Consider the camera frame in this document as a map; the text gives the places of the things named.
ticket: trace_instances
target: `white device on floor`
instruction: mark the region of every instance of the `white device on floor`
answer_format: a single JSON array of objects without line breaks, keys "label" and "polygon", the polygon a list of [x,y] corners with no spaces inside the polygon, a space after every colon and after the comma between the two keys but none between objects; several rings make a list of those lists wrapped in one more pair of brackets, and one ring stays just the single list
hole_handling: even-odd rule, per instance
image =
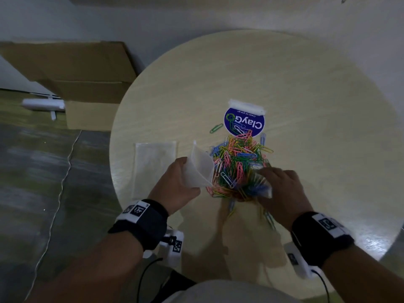
[{"label": "white device on floor", "polygon": [[322,273],[321,269],[317,266],[310,266],[300,254],[299,249],[295,246],[293,242],[289,242],[283,245],[286,255],[290,260],[290,263],[293,266],[296,274],[305,279],[312,279],[315,278],[317,275],[311,270],[317,271],[319,274]]},{"label": "white device on floor", "polygon": [[146,250],[143,258],[149,258],[156,251],[158,258],[163,258],[161,265],[175,268],[181,264],[182,244],[184,242],[184,233],[176,229],[167,228],[162,241],[153,251]]}]

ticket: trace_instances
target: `cable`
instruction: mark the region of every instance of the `cable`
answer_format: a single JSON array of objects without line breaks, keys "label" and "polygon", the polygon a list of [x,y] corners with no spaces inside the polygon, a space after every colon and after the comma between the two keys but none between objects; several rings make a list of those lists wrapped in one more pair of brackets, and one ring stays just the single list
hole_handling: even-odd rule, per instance
[{"label": "cable", "polygon": [[68,156],[69,167],[68,167],[68,170],[67,170],[67,172],[66,172],[65,177],[63,178],[62,182],[60,183],[61,189],[60,189],[59,196],[58,196],[58,198],[57,198],[58,205],[57,205],[57,209],[56,209],[56,211],[55,211],[55,213],[54,213],[54,215],[53,215],[52,222],[50,223],[50,227],[49,227],[49,238],[48,238],[48,242],[47,242],[47,244],[46,244],[46,246],[45,246],[44,252],[42,253],[41,257],[39,258],[38,262],[36,263],[35,270],[34,270],[33,281],[32,281],[32,284],[31,284],[31,288],[29,289],[27,295],[25,296],[24,301],[25,301],[26,299],[28,299],[29,295],[31,294],[31,291],[32,291],[33,286],[34,286],[35,281],[36,281],[36,278],[38,277],[38,268],[39,268],[39,265],[41,264],[41,262],[42,262],[42,260],[43,260],[43,258],[44,258],[44,256],[45,256],[45,254],[48,252],[49,243],[50,243],[50,241],[51,241],[53,223],[54,223],[54,220],[55,220],[55,218],[56,218],[56,214],[57,214],[57,212],[58,212],[59,209],[60,209],[60,204],[61,204],[61,203],[60,203],[60,200],[61,200],[62,194],[63,194],[63,184],[64,184],[66,178],[68,177],[68,174],[69,174],[70,169],[72,168],[72,164],[71,164],[70,161],[71,161],[71,159],[72,159],[73,148],[74,148],[74,145],[76,144],[78,138],[80,137],[81,132],[82,132],[82,131],[80,130],[80,132],[78,133],[76,139],[74,140],[74,142],[73,142],[73,144],[72,144],[72,149],[71,149],[70,154],[69,154],[69,156]]},{"label": "cable", "polygon": [[330,294],[328,292],[328,288],[327,288],[326,282],[324,281],[323,277],[316,270],[311,269],[311,272],[315,273],[316,275],[318,275],[320,277],[321,281],[323,282],[324,288],[326,288],[327,302],[330,303]]},{"label": "cable", "polygon": [[147,270],[151,265],[153,265],[154,263],[156,263],[156,262],[158,262],[158,261],[161,261],[161,260],[163,260],[163,258],[155,259],[155,260],[152,261],[149,265],[147,265],[146,268],[143,270],[143,273],[142,273],[142,275],[140,276],[139,286],[137,287],[136,303],[139,303],[140,285],[142,284],[143,276],[145,275],[146,270]]}]

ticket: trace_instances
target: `green paper clip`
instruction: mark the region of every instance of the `green paper clip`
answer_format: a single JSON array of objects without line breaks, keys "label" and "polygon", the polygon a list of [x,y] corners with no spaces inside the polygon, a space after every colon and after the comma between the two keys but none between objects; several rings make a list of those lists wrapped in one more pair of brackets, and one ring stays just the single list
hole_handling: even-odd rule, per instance
[{"label": "green paper clip", "polygon": [[210,130],[209,133],[213,134],[214,132],[216,132],[218,129],[220,129],[223,126],[223,123],[220,123],[218,125],[216,125],[213,129]]}]

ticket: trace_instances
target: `concrete floor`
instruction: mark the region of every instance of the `concrete floor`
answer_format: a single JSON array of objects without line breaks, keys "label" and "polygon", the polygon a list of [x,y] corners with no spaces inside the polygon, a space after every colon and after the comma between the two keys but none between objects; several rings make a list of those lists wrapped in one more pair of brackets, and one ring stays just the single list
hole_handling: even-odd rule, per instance
[{"label": "concrete floor", "polygon": [[[22,302],[31,284],[68,168],[66,158],[78,134],[67,129],[64,114],[52,122],[48,112],[20,107],[24,97],[27,94],[0,90],[0,302],[10,303]],[[36,285],[52,279],[99,241],[120,212],[108,147],[108,132],[83,132],[75,145],[72,169]],[[404,278],[403,231],[381,262]],[[135,301],[141,271],[130,281],[122,301]],[[148,270],[142,283],[142,302],[153,299],[169,272],[158,265]],[[332,302],[341,302],[337,294],[332,294]]]}]

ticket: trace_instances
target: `white cable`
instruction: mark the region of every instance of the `white cable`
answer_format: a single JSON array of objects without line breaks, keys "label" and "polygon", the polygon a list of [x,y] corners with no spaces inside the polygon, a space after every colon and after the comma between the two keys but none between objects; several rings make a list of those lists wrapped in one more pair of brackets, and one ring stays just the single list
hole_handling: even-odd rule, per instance
[{"label": "white cable", "polygon": [[68,156],[68,163],[69,163],[68,171],[66,172],[66,175],[65,175],[65,177],[63,178],[63,180],[62,180],[62,182],[61,182],[61,189],[60,189],[59,197],[57,198],[57,202],[58,202],[57,209],[56,209],[56,211],[55,211],[55,213],[54,213],[54,215],[53,215],[52,222],[51,222],[50,227],[49,227],[49,238],[48,238],[48,242],[47,242],[47,244],[46,244],[46,246],[45,246],[44,252],[42,253],[41,257],[39,258],[38,262],[36,263],[35,270],[34,270],[33,281],[32,281],[32,284],[31,284],[31,288],[29,289],[29,291],[28,291],[28,293],[27,293],[27,296],[25,297],[24,301],[25,301],[26,299],[28,299],[29,295],[31,294],[31,291],[32,291],[33,286],[34,286],[35,281],[36,281],[36,278],[37,278],[37,276],[38,276],[38,268],[39,268],[39,265],[41,264],[41,262],[42,262],[42,260],[43,260],[43,258],[44,258],[44,256],[45,256],[45,254],[48,252],[49,243],[50,243],[50,241],[51,241],[51,233],[52,233],[53,223],[54,223],[54,220],[55,220],[55,218],[56,218],[56,214],[57,214],[57,212],[58,212],[59,209],[60,209],[60,204],[61,204],[61,203],[60,203],[60,200],[61,200],[62,194],[63,194],[63,183],[65,182],[66,178],[68,177],[69,171],[70,171],[70,169],[72,168],[72,164],[71,164],[70,160],[72,159],[72,154],[73,154],[74,145],[76,144],[78,138],[80,137],[81,132],[82,132],[82,131],[80,130],[80,132],[78,133],[76,139],[74,140],[74,142],[73,142],[73,144],[72,144],[72,149],[71,149],[70,154],[69,154],[69,156]]}]

